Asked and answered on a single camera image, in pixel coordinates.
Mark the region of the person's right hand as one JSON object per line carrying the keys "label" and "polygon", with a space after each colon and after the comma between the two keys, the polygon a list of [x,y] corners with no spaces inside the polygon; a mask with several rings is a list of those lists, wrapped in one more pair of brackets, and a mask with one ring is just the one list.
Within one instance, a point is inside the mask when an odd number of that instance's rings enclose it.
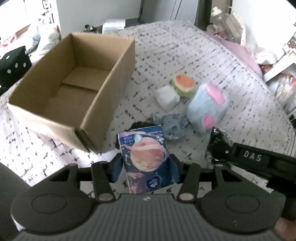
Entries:
{"label": "person's right hand", "polygon": [[295,241],[296,222],[280,218],[275,225],[275,232],[286,241]]}

